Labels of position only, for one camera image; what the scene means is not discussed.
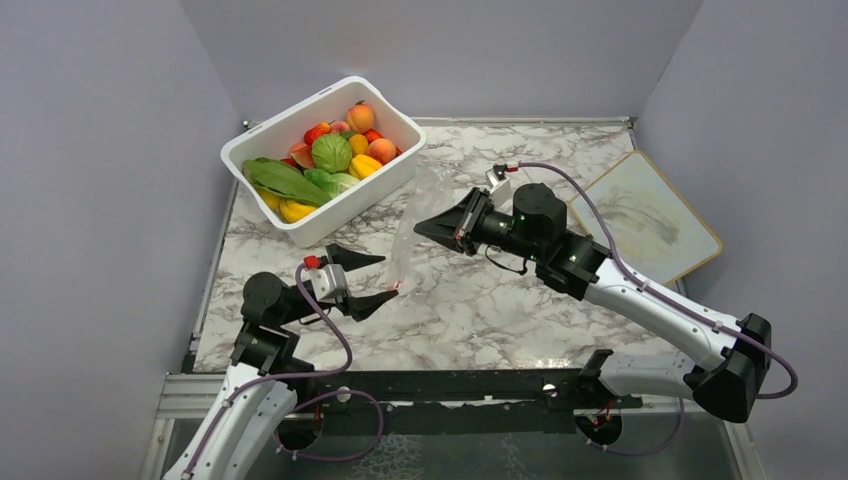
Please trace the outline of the clear zip bag orange zipper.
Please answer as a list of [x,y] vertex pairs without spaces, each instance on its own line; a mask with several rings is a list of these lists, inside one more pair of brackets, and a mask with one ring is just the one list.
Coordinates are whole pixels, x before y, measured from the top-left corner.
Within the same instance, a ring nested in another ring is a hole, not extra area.
[[393,238],[387,270],[389,290],[398,290],[406,280],[411,271],[413,249],[424,241],[423,236],[414,232],[414,227],[451,207],[454,190],[453,174],[448,167],[418,167]]

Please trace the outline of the green cabbage toy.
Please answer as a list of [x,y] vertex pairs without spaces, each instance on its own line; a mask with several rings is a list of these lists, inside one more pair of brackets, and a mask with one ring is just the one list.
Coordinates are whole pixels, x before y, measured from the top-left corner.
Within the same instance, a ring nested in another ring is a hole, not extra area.
[[337,133],[319,136],[312,144],[311,154],[315,167],[328,173],[347,170],[353,158],[348,140]]

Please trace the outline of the green leafy vegetable toy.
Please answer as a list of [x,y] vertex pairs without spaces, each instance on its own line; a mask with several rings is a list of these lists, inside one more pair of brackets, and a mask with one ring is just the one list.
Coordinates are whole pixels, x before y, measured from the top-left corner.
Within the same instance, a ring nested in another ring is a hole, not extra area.
[[242,169],[254,187],[281,198],[316,207],[331,200],[329,194],[286,163],[254,159],[245,161]]

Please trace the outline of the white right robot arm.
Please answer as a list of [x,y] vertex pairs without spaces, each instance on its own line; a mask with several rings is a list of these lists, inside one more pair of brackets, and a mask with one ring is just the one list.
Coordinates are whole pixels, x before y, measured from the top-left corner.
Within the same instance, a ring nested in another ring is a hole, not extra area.
[[529,260],[550,289],[613,311],[678,349],[676,355],[606,355],[600,369],[577,380],[585,404],[661,395],[692,400],[722,420],[748,420],[771,364],[764,351],[770,322],[755,313],[737,319],[712,311],[618,266],[608,248],[568,229],[566,204],[548,186],[519,187],[511,214],[497,211],[488,191],[474,188],[414,231],[469,256],[486,245]]

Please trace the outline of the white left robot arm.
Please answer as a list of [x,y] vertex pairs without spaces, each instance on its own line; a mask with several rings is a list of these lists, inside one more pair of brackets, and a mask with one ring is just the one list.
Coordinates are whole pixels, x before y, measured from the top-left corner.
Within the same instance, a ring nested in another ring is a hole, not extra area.
[[[346,372],[353,363],[350,342],[330,319],[332,309],[363,321],[397,296],[387,290],[365,297],[351,294],[349,272],[383,262],[381,255],[329,244],[324,254],[307,256],[293,284],[261,271],[242,290],[242,327],[234,341],[222,385],[199,429],[167,479],[243,479],[284,417],[321,401],[319,378]],[[312,317],[340,342],[343,363],[318,370],[295,357],[299,342],[285,325]]]

